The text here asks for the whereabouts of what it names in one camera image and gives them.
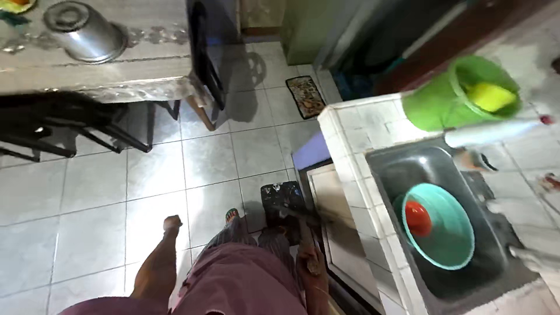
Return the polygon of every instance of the stainless steel sink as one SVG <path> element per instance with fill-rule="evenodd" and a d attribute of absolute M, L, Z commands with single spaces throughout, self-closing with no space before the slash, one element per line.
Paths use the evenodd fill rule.
<path fill-rule="evenodd" d="M 538 278 L 507 247 L 522 248 L 502 215 L 488 211 L 478 196 L 491 195 L 478 173 L 460 172 L 455 149 L 443 138 L 377 150 L 366 160 L 396 227 L 412 273 L 430 314 L 462 314 Z M 408 242 L 395 198 L 420 183 L 432 183 L 450 192 L 465 208 L 474 229 L 475 250 L 464 268 L 448 271 L 423 258 Z"/>

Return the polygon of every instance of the green container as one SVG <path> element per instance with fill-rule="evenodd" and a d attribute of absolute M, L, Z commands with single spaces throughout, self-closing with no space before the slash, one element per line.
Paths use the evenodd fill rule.
<path fill-rule="evenodd" d="M 430 215 L 432 231 L 415 236 L 408 228 L 407 201 L 419 202 Z M 412 187 L 400 204 L 404 230 L 416 250 L 439 268 L 457 270 L 466 266 L 474 254 L 474 230 L 461 204 L 445 189 L 422 183 Z"/>
<path fill-rule="evenodd" d="M 517 96 L 517 100 L 496 112 L 472 103 L 465 87 L 480 82 L 498 85 Z M 512 118 L 521 108 L 519 85 L 497 64 L 479 56 L 466 56 L 450 64 L 446 72 L 403 98 L 407 118 L 419 129 L 439 131 L 483 121 Z"/>

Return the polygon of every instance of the kitchen counter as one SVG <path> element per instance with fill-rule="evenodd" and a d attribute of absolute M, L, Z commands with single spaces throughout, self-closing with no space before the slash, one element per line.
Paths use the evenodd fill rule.
<path fill-rule="evenodd" d="M 438 137 L 406 119 L 402 94 L 328 106 L 318 118 L 366 259 L 387 315 L 428 314 L 395 226 L 365 159 L 365 152 Z M 560 308 L 542 279 L 476 307 L 469 314 L 557 314 Z"/>
<path fill-rule="evenodd" d="M 75 61 L 61 48 L 24 42 L 25 48 L 15 54 L 0 52 L 0 94 L 74 90 L 104 103 L 116 103 L 181 99 L 192 93 L 184 0 L 81 1 L 135 34 L 136 42 L 129 43 L 116 60 L 99 65 Z M 45 30 L 44 11 L 57 2 L 38 0 L 24 13 L 31 22 L 21 32 L 37 38 Z M 17 39 L 17 35 L 14 28 L 1 23 L 0 38 Z"/>

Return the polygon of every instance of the metal pot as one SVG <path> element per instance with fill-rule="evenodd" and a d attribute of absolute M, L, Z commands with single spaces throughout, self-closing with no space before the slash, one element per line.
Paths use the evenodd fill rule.
<path fill-rule="evenodd" d="M 79 61 L 107 62 L 120 56 L 126 48 L 124 33 L 81 2 L 63 1 L 50 6 L 43 22 L 66 53 Z"/>

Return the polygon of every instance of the wooden table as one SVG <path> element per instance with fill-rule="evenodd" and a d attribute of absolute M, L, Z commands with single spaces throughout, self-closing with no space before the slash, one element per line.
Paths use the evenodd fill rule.
<path fill-rule="evenodd" d="M 45 30 L 44 11 L 59 0 L 38 0 L 24 13 L 31 20 L 27 33 Z M 151 31 L 187 28 L 185 0 L 81 0 L 98 10 L 107 20 L 128 28 Z M 0 23 L 0 38 L 10 38 L 15 30 Z M 46 90 L 82 92 L 103 103 L 141 100 L 187 99 L 208 129 L 213 125 L 203 107 L 211 103 L 192 73 L 188 42 L 153 44 L 141 41 L 108 63 L 85 64 L 75 61 L 62 49 L 45 50 L 36 45 L 14 55 L 0 52 L 0 94 Z"/>

